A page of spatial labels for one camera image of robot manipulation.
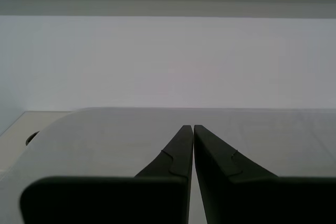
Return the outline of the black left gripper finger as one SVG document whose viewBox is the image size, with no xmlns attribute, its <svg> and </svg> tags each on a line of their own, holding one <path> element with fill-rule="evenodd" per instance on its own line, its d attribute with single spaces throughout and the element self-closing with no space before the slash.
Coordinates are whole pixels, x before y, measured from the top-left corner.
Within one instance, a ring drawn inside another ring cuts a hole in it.
<svg viewBox="0 0 336 224">
<path fill-rule="evenodd" d="M 194 135 L 179 129 L 134 177 L 47 177 L 20 196 L 24 223 L 188 223 Z"/>
<path fill-rule="evenodd" d="M 208 223 L 335 223 L 335 179 L 279 177 L 202 125 L 195 168 Z"/>
</svg>

